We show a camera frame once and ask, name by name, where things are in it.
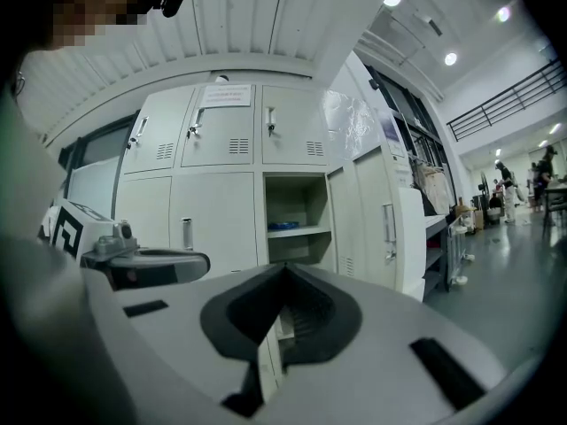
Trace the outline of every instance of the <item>window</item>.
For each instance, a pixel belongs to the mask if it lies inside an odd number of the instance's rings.
[[[447,165],[447,179],[453,186],[453,177],[448,169],[447,156],[439,134],[423,101],[411,92],[383,74],[372,66],[366,66],[372,78],[378,84],[388,106],[393,113],[398,129],[400,130],[406,150],[414,165],[415,159],[430,165],[443,167]]]
[[[64,198],[113,217],[116,175],[136,115],[102,127],[61,150],[59,164],[67,170]]]
[[[129,127],[124,126],[86,142],[81,166],[120,156],[124,140],[128,135]]]

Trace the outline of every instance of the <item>door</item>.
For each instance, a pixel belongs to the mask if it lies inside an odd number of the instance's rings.
[[[338,273],[349,277],[360,278],[360,267],[355,263],[353,232],[356,231],[356,223],[353,220],[352,198],[350,197],[347,181],[347,173],[344,168],[328,175],[330,198],[335,221],[335,240],[337,246]]]
[[[211,260],[206,279],[258,266],[252,173],[174,177],[169,220],[172,248],[184,248],[187,224],[182,220],[187,219],[193,250]]]
[[[177,141],[193,91],[193,87],[180,87],[148,96],[130,134],[130,148],[122,160],[124,174],[174,165]]]
[[[264,164],[327,165],[319,101],[314,91],[262,88]]]
[[[392,192],[380,148],[353,162],[364,217],[363,241],[368,278],[391,289],[396,283],[396,235]]]
[[[116,193],[115,220],[126,219],[143,247],[169,247],[171,177],[122,181]]]
[[[205,89],[201,89],[201,102]],[[195,106],[183,149],[182,166],[251,164],[254,109],[248,107],[198,108]]]

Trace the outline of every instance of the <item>railing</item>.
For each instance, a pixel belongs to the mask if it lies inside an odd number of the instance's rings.
[[[449,121],[447,125],[458,142],[555,94],[566,84],[567,75],[561,63],[553,60],[509,89]]]

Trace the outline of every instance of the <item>locker handle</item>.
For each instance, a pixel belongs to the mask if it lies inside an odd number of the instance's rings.
[[[382,205],[384,223],[384,241],[387,243],[396,242],[396,224],[393,218],[393,204]]]
[[[198,109],[197,116],[195,117],[195,122],[189,127],[189,130],[187,131],[187,138],[190,138],[191,134],[197,135],[197,129],[203,127],[203,123],[201,123],[203,113],[205,113],[204,108]]]
[[[274,107],[264,108],[264,120],[266,121],[266,127],[268,128],[268,137],[272,136],[272,132],[276,129],[276,119],[274,118]]]
[[[186,251],[193,250],[193,225],[189,217],[181,219],[181,231],[183,237],[183,248]]]
[[[142,120],[142,123],[140,123],[140,128],[138,129],[138,133],[136,134],[136,137],[139,139],[142,134],[145,131],[145,127],[148,124],[148,117],[144,117],[144,119]]]

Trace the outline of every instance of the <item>corrugated ceiling panel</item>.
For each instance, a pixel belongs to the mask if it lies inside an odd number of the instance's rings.
[[[324,34],[334,23],[336,1],[184,0],[172,19],[152,10],[146,24],[119,48],[65,48],[29,55],[22,66],[26,86],[20,106],[32,126],[49,132],[107,87],[186,58],[253,52],[313,61],[328,42]],[[108,33],[105,40],[115,41]]]
[[[269,53],[272,29],[279,0],[254,0],[250,52]]]
[[[307,19],[318,0],[280,0],[270,53],[295,57],[302,37],[306,35]]]

